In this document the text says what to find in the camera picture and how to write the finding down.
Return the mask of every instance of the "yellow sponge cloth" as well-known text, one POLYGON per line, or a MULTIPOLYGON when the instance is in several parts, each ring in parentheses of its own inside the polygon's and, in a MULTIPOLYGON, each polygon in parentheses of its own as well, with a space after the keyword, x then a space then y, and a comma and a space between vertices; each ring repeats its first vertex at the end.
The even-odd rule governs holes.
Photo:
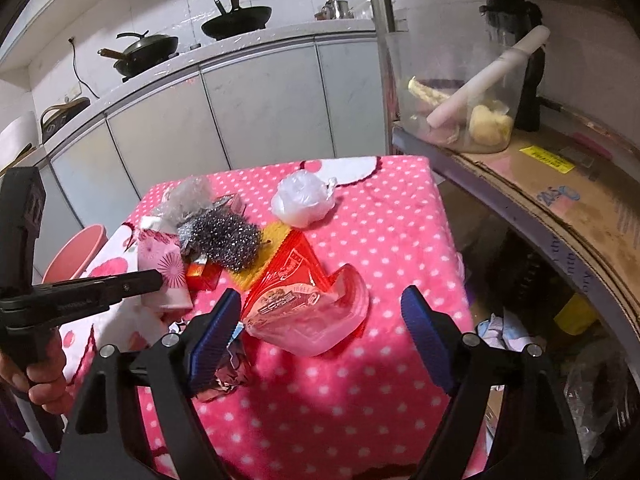
POLYGON ((255 281, 262 276, 269 262, 274 257, 287 237, 291 227, 282 222, 274 222, 262 230, 262 245, 258 249, 258 257, 254 264, 241 272, 231 272, 231 279, 244 292, 248 290, 255 281))

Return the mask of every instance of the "black cable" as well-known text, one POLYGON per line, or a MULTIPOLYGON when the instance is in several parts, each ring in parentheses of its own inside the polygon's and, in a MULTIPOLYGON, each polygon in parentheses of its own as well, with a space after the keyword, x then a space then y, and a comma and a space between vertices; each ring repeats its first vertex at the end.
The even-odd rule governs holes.
POLYGON ((85 83, 84 81, 82 81, 82 79, 80 79, 80 76, 78 75, 78 69, 76 68, 76 44, 74 43, 74 38, 69 38, 69 43, 71 43, 71 48, 74 50, 74 73, 76 74, 76 78, 78 79, 78 82, 84 86, 86 86, 89 89, 89 92, 91 92, 94 97, 96 99, 100 99, 93 90, 91 90, 91 87, 85 83))

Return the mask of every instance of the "metal screw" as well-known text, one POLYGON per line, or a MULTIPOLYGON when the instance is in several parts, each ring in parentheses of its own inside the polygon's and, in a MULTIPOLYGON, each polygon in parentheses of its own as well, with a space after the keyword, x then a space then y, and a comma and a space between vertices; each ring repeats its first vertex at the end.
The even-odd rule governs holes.
POLYGON ((163 335, 161 341, 163 346, 171 348, 172 346, 178 344, 178 341, 180 341, 180 336, 176 333, 171 332, 170 334, 163 335))
POLYGON ((540 357, 542 355, 542 347, 535 343, 527 345, 527 353, 531 357, 540 357))
POLYGON ((476 334, 471 332, 467 332, 462 336, 462 342, 471 348, 478 346, 481 341, 482 340, 476 334))
POLYGON ((100 348, 100 357, 104 357, 106 359, 107 357, 111 357, 115 351, 116 351, 115 346, 105 345, 102 348, 100 348))

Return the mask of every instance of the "clear plastic bin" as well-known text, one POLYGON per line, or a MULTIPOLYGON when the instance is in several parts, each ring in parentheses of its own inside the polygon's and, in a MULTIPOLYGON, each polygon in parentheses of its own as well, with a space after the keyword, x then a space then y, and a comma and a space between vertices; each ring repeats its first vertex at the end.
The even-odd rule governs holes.
POLYGON ((457 152, 495 153, 509 145, 527 68, 526 54, 500 81, 469 99, 444 124, 432 128, 428 115, 506 47, 492 42, 488 35, 473 41, 445 41, 439 34, 393 32, 387 42, 406 131, 457 152))

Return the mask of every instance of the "frying pan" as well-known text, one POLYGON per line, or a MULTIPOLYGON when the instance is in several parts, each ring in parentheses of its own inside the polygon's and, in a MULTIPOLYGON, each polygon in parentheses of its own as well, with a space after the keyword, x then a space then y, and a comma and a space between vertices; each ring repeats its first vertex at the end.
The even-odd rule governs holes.
POLYGON ((132 36, 138 38, 135 43, 130 44, 123 52, 102 48, 98 51, 103 57, 117 59, 113 67, 124 77, 133 77, 148 70, 149 68, 169 59, 169 56, 178 48, 178 38, 165 34, 154 34, 147 36, 135 32, 122 32, 116 38, 132 36))
POLYGON ((225 12, 220 1, 217 1, 216 5, 222 15, 202 24, 202 31, 216 40, 224 40, 238 34, 264 28, 271 17, 271 7, 241 9, 240 0, 231 0, 230 12, 225 12))

